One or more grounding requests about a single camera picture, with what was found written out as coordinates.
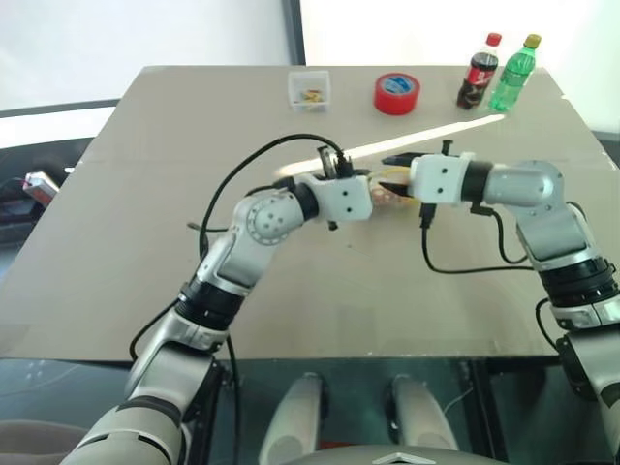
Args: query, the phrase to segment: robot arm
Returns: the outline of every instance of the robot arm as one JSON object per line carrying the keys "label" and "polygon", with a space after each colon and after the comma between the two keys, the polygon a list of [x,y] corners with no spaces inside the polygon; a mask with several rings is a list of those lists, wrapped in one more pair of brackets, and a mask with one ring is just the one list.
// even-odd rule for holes
{"label": "robot arm", "polygon": [[240,201],[229,230],[183,285],[134,364],[127,401],[107,412],[62,463],[183,463],[191,438],[182,425],[209,389],[213,354],[278,245],[308,220],[333,225],[371,213],[368,179],[353,172],[328,179],[301,174],[289,188]]}
{"label": "robot arm", "polygon": [[501,204],[514,215],[553,316],[567,330],[556,347],[569,381],[576,393],[599,401],[608,442],[620,459],[620,290],[615,266],[601,255],[582,212],[564,200],[562,173],[542,161],[508,167],[439,154],[409,163],[411,197]]}

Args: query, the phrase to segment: green bottle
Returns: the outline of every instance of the green bottle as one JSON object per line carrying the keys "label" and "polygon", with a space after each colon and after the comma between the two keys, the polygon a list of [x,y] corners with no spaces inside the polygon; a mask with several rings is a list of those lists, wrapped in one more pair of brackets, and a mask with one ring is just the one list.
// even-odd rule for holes
{"label": "green bottle", "polygon": [[500,81],[491,95],[489,107],[498,111],[508,111],[516,103],[516,99],[525,82],[536,66],[535,52],[541,43],[541,36],[530,34],[523,43],[523,48],[511,56]]}

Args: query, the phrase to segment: white panel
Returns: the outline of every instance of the white panel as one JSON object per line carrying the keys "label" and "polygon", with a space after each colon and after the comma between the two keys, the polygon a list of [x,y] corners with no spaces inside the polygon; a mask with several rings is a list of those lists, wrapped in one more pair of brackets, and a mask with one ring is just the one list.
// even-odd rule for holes
{"label": "white panel", "polygon": [[94,138],[113,111],[113,107],[89,108],[0,118],[0,149],[54,140]]}
{"label": "white panel", "polygon": [[581,117],[620,131],[618,0],[303,0],[301,9],[308,65],[465,65],[491,31],[504,36],[504,64],[541,34],[538,63]]}
{"label": "white panel", "polygon": [[0,2],[0,110],[119,98],[147,65],[289,62],[281,0]]}

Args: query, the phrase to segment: red tape roll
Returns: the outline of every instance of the red tape roll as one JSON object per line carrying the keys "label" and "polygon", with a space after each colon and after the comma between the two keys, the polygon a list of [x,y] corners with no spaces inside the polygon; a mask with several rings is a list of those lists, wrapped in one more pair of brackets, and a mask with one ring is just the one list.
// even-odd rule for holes
{"label": "red tape roll", "polygon": [[375,107],[387,114],[406,114],[416,107],[419,82],[410,75],[389,73],[375,82]]}

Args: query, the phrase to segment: tabletop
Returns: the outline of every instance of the tabletop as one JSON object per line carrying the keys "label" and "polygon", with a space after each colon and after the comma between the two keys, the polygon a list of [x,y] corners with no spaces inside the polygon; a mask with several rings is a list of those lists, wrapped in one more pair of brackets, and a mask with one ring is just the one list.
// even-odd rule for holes
{"label": "tabletop", "polygon": [[[345,149],[408,143],[355,160],[371,170],[391,153],[437,152],[443,138],[454,140],[453,153],[480,160],[551,161],[565,175],[566,199],[581,204],[606,256],[620,261],[618,173],[544,70],[513,112],[493,116],[485,105],[455,106],[464,67],[321,68],[330,72],[328,111],[294,112],[293,68],[144,69],[9,270],[0,288],[0,356],[128,359],[133,335],[198,264],[197,233],[186,223],[200,222],[240,160],[290,133],[319,134]],[[394,71],[420,81],[408,115],[372,104],[374,81]],[[316,158],[316,147],[298,141],[262,156],[227,187],[210,226],[225,227],[245,192]],[[513,220],[498,210],[509,253],[521,255]],[[500,264],[493,220],[465,207],[439,209],[429,246],[445,268]],[[380,207],[335,232],[311,222],[291,234],[232,336],[241,358],[543,355],[550,351],[534,318],[543,296],[533,272],[434,274],[420,252],[418,208]],[[544,321],[560,334],[550,315]]]}

